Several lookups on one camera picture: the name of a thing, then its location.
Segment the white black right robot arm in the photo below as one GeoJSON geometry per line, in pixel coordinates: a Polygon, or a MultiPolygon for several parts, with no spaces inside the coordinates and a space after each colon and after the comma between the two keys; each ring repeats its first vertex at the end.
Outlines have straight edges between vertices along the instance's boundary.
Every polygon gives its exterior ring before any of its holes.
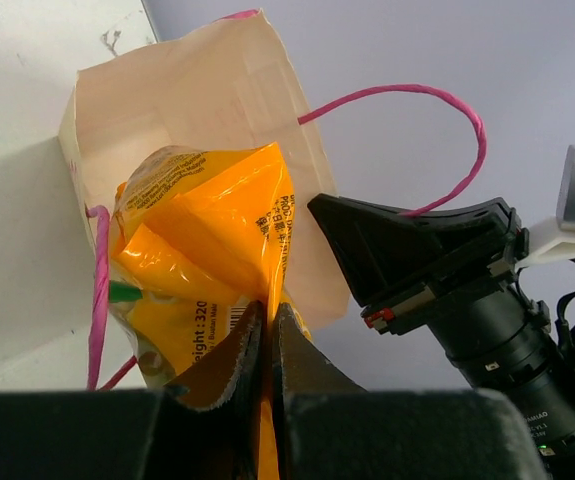
{"type": "Polygon", "coordinates": [[[475,388],[518,408],[554,479],[575,479],[575,326],[520,286],[529,232],[495,198],[414,215],[320,194],[308,204],[365,324],[402,336],[427,327],[475,388]]]}

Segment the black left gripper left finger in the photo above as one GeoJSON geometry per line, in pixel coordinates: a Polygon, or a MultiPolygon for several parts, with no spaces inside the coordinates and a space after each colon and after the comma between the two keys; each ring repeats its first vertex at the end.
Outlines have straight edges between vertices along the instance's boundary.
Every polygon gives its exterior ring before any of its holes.
{"type": "Polygon", "coordinates": [[[162,388],[0,393],[0,479],[254,479],[263,306],[162,388]]]}

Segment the orange mango gummy bag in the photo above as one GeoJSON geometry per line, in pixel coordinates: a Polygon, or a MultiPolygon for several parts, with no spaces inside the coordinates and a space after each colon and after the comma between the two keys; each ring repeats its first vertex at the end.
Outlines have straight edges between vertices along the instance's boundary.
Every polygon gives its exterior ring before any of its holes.
{"type": "Polygon", "coordinates": [[[139,291],[126,320],[161,358],[164,476],[279,477],[271,336],[295,309],[284,286],[295,219],[277,143],[165,146],[118,187],[108,263],[139,291]]]}

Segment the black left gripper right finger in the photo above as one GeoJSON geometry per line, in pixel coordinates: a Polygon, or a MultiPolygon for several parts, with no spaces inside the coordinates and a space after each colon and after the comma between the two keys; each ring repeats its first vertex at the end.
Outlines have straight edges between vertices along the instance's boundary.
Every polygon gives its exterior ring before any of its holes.
{"type": "Polygon", "coordinates": [[[374,391],[343,374],[283,303],[272,328],[283,479],[544,479],[526,424],[492,390],[374,391]]]}

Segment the cream pink paper cake bag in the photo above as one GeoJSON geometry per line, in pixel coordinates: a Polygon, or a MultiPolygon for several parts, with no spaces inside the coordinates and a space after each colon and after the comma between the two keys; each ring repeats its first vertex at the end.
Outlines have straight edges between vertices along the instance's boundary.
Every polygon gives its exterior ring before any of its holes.
{"type": "Polygon", "coordinates": [[[297,230],[286,287],[307,325],[342,317],[349,291],[308,202],[334,193],[316,120],[284,45],[259,10],[82,70],[59,131],[90,245],[96,251],[87,386],[98,385],[108,314],[107,233],[114,193],[169,145],[239,150],[277,142],[294,182],[297,230]]]}

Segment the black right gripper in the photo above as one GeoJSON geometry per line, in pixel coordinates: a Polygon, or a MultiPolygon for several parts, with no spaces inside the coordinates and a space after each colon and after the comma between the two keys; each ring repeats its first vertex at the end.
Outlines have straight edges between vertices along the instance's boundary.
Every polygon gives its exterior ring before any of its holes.
{"type": "Polygon", "coordinates": [[[473,360],[549,332],[548,307],[518,285],[529,232],[503,199],[410,217],[319,194],[308,209],[378,333],[426,326],[449,359],[473,360]]]}

